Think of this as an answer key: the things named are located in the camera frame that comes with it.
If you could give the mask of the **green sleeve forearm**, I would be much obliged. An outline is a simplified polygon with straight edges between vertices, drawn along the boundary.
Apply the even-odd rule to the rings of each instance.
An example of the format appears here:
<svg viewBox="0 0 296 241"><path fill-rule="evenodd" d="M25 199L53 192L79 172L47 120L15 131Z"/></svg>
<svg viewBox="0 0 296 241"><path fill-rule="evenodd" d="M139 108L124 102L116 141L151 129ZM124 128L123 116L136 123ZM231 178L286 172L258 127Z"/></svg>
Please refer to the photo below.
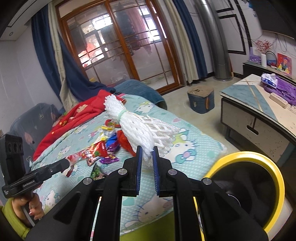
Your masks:
<svg viewBox="0 0 296 241"><path fill-rule="evenodd" d="M1 206L1 212L3 213L4 217L11 225L13 230L18 234L18 236L24 240L30 231L28 228L15 214L12 206L12 198L8 199L4 206Z"/></svg>

